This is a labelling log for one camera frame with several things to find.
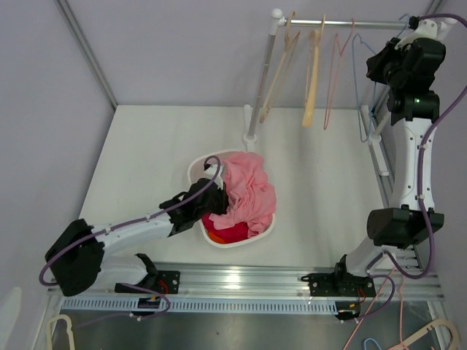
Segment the pink garment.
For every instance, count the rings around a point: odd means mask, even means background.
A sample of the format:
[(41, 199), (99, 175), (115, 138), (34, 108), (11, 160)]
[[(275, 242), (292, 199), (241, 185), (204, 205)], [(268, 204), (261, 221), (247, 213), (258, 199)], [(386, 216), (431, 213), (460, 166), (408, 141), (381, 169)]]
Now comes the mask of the pink garment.
[(246, 222), (248, 238), (262, 233), (271, 224), (277, 208), (274, 186), (263, 169), (263, 157), (254, 152), (235, 152), (222, 162), (229, 205), (226, 214), (210, 214), (210, 219), (217, 228)]

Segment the blue wire hanger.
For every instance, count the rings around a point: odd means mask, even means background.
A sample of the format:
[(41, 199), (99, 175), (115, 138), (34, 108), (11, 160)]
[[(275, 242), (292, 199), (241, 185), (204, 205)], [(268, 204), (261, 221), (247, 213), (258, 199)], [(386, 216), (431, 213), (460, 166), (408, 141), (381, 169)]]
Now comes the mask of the blue wire hanger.
[[(400, 18), (398, 19), (398, 21), (402, 21), (403, 19), (406, 19), (405, 20), (405, 23), (403, 25), (403, 27), (401, 28), (401, 30), (398, 32), (398, 34), (396, 35), (396, 37), (400, 37), (402, 35), (403, 32), (405, 32), (405, 30), (408, 28), (408, 21), (409, 21), (409, 14), (406, 13), (402, 16), (400, 16)], [(351, 59), (352, 59), (352, 76), (353, 76), (353, 83), (354, 83), (354, 91), (355, 91), (355, 110), (357, 112), (357, 120), (358, 120), (358, 133), (359, 133), (359, 139), (360, 139), (360, 142), (363, 144), (363, 143), (366, 143), (369, 139), (369, 134), (371, 133), (372, 131), (372, 127), (371, 127), (371, 121), (372, 119), (374, 119), (374, 112), (371, 111), (370, 109), (370, 116), (369, 117), (364, 117), (363, 116), (363, 113), (361, 111), (361, 107), (363, 106), (362, 104), (362, 100), (360, 99), (360, 92), (359, 92), (359, 87), (358, 87), (358, 83), (359, 83), (359, 78), (358, 78), (358, 70), (357, 70), (357, 58), (356, 58), (356, 49), (355, 49), (355, 46), (356, 45), (356, 42), (358, 42), (358, 44), (360, 46), (364, 46), (370, 53), (373, 53), (373, 54), (376, 54), (376, 50), (374, 50), (371, 45), (369, 45), (365, 40), (364, 38), (360, 35), (359, 32), (356, 32), (355, 34), (353, 34), (353, 37), (352, 37), (352, 40), (351, 40)], [(377, 92), (377, 83), (373, 83), (373, 88), (372, 90), (370, 91), (371, 92), (371, 104), (370, 104), (370, 107), (375, 107), (376, 106), (376, 92)]]

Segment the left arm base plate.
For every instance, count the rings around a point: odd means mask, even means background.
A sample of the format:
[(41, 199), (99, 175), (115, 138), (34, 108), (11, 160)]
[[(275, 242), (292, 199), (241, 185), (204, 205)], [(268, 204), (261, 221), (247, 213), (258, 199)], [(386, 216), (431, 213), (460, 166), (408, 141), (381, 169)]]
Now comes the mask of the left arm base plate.
[(114, 291), (119, 294), (148, 294), (149, 297), (139, 298), (137, 310), (131, 312), (137, 319), (149, 319), (164, 315), (171, 309), (171, 301), (167, 298), (170, 294), (177, 294), (176, 287), (170, 287), (162, 276), (147, 274), (136, 284), (116, 283)]

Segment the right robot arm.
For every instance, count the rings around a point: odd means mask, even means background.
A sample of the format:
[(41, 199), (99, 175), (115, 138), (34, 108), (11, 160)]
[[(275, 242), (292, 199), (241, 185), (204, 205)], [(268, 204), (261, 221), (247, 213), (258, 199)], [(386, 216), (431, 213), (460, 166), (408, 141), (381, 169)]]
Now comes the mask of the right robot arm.
[(440, 99), (431, 85), (445, 57), (446, 47), (436, 39), (392, 38), (366, 61), (367, 78), (389, 88), (395, 178), (388, 207), (370, 212), (367, 236), (336, 265), (332, 286), (340, 295), (355, 290), (383, 257), (394, 263), (396, 251), (423, 241), (429, 246), (427, 267), (433, 265), (434, 234), (444, 215), (436, 212), (431, 192), (433, 133), (440, 120)]

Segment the magenta t shirt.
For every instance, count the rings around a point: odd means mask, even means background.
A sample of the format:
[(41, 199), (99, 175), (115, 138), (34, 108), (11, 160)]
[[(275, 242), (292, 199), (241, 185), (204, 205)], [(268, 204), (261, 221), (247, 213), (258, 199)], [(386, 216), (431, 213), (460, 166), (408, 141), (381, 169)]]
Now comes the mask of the magenta t shirt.
[(215, 222), (210, 219), (209, 214), (204, 215), (201, 218), (201, 222), (207, 232), (207, 237), (208, 232), (211, 232), (221, 237), (225, 241), (225, 244), (233, 244), (248, 239), (249, 227), (246, 222), (236, 222), (233, 225), (228, 223), (228, 227), (222, 226), (221, 228), (217, 228)]

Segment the orange t shirt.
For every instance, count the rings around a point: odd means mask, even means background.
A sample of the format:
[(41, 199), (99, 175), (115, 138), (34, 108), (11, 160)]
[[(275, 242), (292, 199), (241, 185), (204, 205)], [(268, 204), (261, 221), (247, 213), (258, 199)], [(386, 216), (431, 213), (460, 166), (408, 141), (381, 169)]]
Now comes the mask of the orange t shirt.
[(225, 244), (225, 241), (221, 237), (218, 237), (215, 234), (212, 234), (211, 232), (208, 232), (208, 238), (217, 244)]

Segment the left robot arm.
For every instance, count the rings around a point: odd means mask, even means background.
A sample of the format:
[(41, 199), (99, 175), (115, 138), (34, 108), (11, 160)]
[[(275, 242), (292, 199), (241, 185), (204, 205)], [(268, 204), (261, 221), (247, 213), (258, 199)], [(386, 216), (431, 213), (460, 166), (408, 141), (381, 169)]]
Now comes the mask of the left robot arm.
[(165, 239), (191, 229), (207, 214), (224, 214), (224, 181), (201, 178), (189, 190), (159, 205), (160, 211), (127, 222), (90, 225), (72, 221), (45, 254), (39, 283), (59, 287), (70, 297), (90, 289), (103, 273), (104, 259), (138, 244)]

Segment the beige hanger of orange shirt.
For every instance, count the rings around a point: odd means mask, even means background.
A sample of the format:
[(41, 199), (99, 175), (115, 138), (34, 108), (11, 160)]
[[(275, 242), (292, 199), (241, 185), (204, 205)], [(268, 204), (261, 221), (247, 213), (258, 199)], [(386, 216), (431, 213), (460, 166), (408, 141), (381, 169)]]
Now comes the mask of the beige hanger of orange shirt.
[(318, 71), (320, 65), (320, 42), (323, 37), (326, 16), (320, 22), (320, 28), (309, 33), (309, 57), (306, 70), (306, 98), (302, 126), (310, 128), (314, 120), (314, 109), (317, 97)]

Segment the beige hanger of white shirt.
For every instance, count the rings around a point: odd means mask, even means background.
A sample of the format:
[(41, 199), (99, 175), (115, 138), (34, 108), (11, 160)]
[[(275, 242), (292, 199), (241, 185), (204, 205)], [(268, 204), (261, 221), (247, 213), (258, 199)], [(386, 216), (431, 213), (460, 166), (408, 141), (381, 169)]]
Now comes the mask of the beige hanger of white shirt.
[(296, 45), (300, 37), (300, 31), (295, 33), (294, 36), (290, 35), (291, 20), (296, 16), (296, 12), (292, 11), (290, 16), (287, 18), (287, 24), (285, 25), (285, 47), (274, 75), (273, 81), (269, 88), (269, 91), (264, 100), (263, 108), (260, 114), (260, 123), (264, 123), (269, 115), (272, 107), (279, 98), (280, 92), (287, 80), (291, 61), (295, 55)]

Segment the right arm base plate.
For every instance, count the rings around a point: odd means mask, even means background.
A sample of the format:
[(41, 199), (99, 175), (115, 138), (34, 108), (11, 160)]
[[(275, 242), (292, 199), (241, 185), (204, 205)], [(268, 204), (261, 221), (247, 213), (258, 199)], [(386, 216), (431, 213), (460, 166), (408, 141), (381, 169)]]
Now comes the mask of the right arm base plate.
[(336, 318), (339, 321), (358, 318), (363, 302), (376, 296), (372, 279), (346, 272), (309, 273), (300, 280), (308, 284), (312, 297), (351, 299), (336, 302)]

